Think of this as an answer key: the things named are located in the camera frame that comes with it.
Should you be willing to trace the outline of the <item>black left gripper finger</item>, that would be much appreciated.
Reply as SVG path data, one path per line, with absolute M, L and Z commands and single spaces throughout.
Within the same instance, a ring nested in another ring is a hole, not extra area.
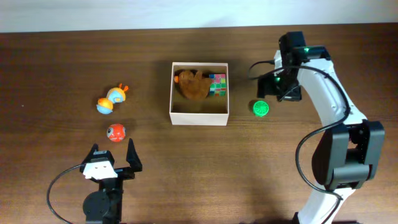
M 142 172 L 142 163 L 137 155 L 134 142 L 131 138 L 129 138 L 128 142 L 126 161 L 129 163 L 130 168 L 132 168 L 134 172 Z
M 97 145 L 97 143 L 94 143 L 93 146 L 91 147 L 89 153 L 87 154 L 87 156 L 84 158 L 83 161 L 89 162 L 93 158 L 94 153 L 97 151 L 98 151 L 98 145 Z

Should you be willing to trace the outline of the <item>green round plastic toy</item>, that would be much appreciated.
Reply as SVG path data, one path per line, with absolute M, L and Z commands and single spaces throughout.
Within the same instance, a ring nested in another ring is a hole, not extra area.
M 252 112 L 255 116 L 264 117 L 269 112 L 269 105 L 265 101 L 256 101 L 252 106 Z

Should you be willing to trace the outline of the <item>orange blue duck toy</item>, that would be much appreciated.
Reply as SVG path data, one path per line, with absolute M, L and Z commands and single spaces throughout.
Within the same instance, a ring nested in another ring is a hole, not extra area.
M 105 98 L 97 101 L 96 109 L 101 114 L 111 114 L 115 104 L 126 100 L 126 92 L 129 90 L 127 85 L 120 83 L 118 87 L 111 88 Z

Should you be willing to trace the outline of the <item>colourful puzzle cube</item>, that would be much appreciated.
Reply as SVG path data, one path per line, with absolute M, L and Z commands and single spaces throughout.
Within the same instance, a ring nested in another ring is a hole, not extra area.
M 226 75 L 224 73 L 209 74 L 211 85 L 209 96 L 225 96 L 227 91 Z

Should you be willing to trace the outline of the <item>brown plush toy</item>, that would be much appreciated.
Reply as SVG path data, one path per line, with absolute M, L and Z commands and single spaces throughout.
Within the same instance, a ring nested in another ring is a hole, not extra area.
M 210 91 L 212 79 L 203 76 L 200 70 L 181 70 L 173 77 L 180 93 L 188 100 L 204 100 Z

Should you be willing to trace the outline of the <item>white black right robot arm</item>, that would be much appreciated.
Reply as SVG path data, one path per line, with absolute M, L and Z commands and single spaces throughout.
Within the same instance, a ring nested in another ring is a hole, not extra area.
M 270 64 L 273 70 L 256 77 L 257 97 L 300 101 L 305 90 L 322 123 L 295 150 L 298 173 L 312 192 L 292 223 L 332 223 L 343 202 L 376 175 L 384 127 L 355 107 L 327 49 L 308 46 L 303 32 L 284 34 Z

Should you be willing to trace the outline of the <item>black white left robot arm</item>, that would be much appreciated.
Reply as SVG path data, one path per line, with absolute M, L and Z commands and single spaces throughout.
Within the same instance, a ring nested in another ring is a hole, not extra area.
M 98 184 L 98 190 L 90 193 L 83 202 L 86 223 L 121 223 L 123 183 L 134 179 L 135 174 L 142 171 L 142 163 L 132 139 L 128 140 L 126 161 L 128 167 L 115 168 L 112 153 L 100 151 L 97 144 L 84 158 L 80 172 L 86 179 Z

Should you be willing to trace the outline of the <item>red ball toy with eye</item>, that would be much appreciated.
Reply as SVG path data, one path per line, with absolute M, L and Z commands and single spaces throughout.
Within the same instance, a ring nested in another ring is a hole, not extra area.
M 106 135 L 112 142 L 120 142 L 126 137 L 126 128 L 122 124 L 112 124 L 108 127 Z

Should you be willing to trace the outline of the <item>white cardboard box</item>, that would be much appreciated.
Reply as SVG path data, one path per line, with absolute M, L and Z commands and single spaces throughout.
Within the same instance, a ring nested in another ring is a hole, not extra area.
M 220 81 L 221 89 L 203 101 L 186 99 L 177 84 L 170 82 L 169 115 L 173 125 L 225 126 L 229 117 L 229 77 L 227 63 L 174 62 L 172 76 L 183 70 L 201 70 Z

